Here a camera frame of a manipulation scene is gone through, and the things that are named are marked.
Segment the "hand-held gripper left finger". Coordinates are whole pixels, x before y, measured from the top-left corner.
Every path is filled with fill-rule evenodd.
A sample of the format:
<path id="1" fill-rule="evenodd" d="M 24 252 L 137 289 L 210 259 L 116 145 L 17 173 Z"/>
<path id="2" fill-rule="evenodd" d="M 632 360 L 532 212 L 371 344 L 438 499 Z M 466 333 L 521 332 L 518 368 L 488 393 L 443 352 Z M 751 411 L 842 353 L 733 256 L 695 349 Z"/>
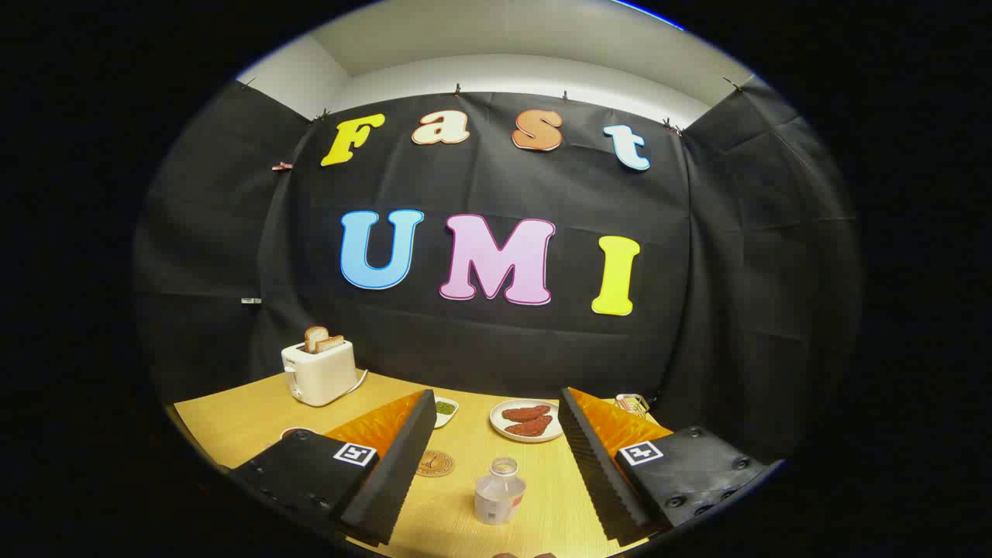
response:
<path id="1" fill-rule="evenodd" d="M 389 543 L 435 419 L 435 393 L 418 390 L 326 434 L 287 435 L 228 477 L 311 529 Z"/>

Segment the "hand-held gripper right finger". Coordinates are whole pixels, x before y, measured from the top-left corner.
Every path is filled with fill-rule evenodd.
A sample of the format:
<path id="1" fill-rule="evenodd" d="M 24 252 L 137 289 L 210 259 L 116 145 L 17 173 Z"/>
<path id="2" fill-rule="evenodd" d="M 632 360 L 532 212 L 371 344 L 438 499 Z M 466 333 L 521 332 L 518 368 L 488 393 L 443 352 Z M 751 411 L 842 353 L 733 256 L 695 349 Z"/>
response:
<path id="1" fill-rule="evenodd" d="M 606 537 L 623 545 L 694 529 L 780 467 L 704 427 L 672 432 L 571 387 L 559 420 Z"/>

